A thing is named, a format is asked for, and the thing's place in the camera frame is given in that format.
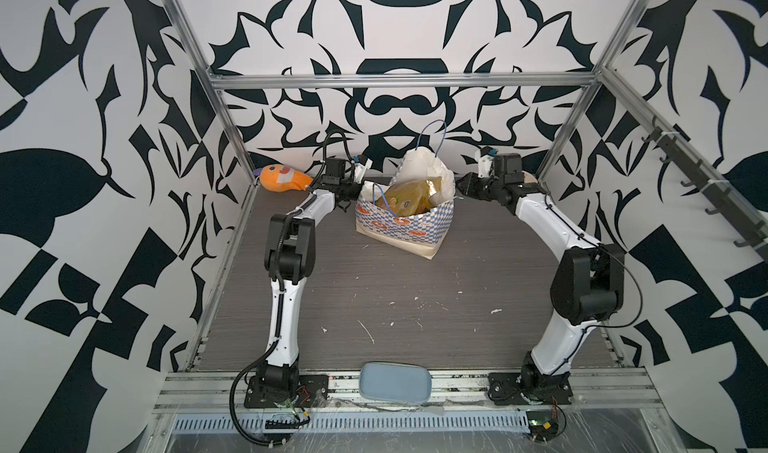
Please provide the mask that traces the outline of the gold snack bag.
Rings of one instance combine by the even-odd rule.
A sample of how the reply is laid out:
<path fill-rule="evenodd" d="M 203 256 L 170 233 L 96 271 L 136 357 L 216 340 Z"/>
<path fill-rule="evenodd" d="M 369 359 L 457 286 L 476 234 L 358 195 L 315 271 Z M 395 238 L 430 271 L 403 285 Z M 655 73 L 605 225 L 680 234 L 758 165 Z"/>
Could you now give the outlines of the gold snack bag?
<path fill-rule="evenodd" d="M 397 217 L 424 214 L 440 204 L 441 187 L 439 177 L 401 182 L 382 192 L 375 204 Z"/>

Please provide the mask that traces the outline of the blue checkered paper bag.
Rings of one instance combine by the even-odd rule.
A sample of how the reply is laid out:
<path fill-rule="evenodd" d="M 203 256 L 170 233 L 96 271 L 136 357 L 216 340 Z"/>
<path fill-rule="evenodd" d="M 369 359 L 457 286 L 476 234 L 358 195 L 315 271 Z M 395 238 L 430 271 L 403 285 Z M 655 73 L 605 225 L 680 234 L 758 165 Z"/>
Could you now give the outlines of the blue checkered paper bag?
<path fill-rule="evenodd" d="M 417 146 L 402 158 L 394 177 L 386 185 L 365 181 L 356 201 L 356 230 L 372 239 L 425 259 L 432 259 L 442 245 L 454 215 L 455 176 L 439 158 L 440 147 L 423 145 L 426 132 L 417 137 Z M 409 180 L 439 177 L 442 180 L 440 204 L 428 212 L 397 217 L 376 206 L 375 201 L 390 186 Z"/>

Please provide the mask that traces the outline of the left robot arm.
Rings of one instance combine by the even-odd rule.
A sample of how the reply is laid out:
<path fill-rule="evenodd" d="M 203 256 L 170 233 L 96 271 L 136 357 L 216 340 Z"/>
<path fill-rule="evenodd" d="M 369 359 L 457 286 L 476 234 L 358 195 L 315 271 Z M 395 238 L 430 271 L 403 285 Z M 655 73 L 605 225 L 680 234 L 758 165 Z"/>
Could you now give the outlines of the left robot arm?
<path fill-rule="evenodd" d="M 298 323 L 302 294 L 316 263 L 316 227 L 339 202 L 356 200 L 370 166 L 362 155 L 326 160 L 307 197 L 270 219 L 264 259 L 272 297 L 270 338 L 264 356 L 250 368 L 251 403 L 282 403 L 299 389 Z"/>

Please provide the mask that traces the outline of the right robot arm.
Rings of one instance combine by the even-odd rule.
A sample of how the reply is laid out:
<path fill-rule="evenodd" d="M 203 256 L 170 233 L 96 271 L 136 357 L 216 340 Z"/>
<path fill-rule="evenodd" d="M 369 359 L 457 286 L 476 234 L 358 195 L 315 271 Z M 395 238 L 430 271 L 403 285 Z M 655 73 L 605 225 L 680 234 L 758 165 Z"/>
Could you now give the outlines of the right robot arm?
<path fill-rule="evenodd" d="M 484 147 L 476 160 L 478 171 L 458 180 L 457 190 L 467 198 L 506 208 L 558 260 L 550 286 L 551 319 L 538 344 L 526 354 L 514 389 L 526 395 L 562 389 L 585 340 L 623 307 L 625 253 L 566 218 L 544 186 L 526 179 L 520 155 Z"/>

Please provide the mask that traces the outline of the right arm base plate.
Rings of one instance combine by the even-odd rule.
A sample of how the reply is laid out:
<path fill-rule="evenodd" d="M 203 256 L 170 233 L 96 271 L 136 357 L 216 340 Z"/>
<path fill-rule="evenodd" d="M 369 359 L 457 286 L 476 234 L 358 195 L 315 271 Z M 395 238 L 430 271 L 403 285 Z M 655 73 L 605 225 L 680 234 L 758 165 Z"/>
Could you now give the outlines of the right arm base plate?
<path fill-rule="evenodd" d="M 569 373 L 539 375 L 529 373 L 491 373 L 488 375 L 488 398 L 497 406 L 569 405 L 573 389 Z"/>

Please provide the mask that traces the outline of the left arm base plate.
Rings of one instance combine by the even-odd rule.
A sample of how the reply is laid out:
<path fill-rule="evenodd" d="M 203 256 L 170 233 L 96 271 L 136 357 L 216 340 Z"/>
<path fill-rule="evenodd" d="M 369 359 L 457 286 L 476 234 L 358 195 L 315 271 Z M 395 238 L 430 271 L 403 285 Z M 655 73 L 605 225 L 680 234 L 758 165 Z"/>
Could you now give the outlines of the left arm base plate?
<path fill-rule="evenodd" d="M 311 407 L 327 399 L 328 389 L 327 375 L 300 375 L 283 382 L 255 374 L 248 380 L 243 406 L 246 409 Z"/>

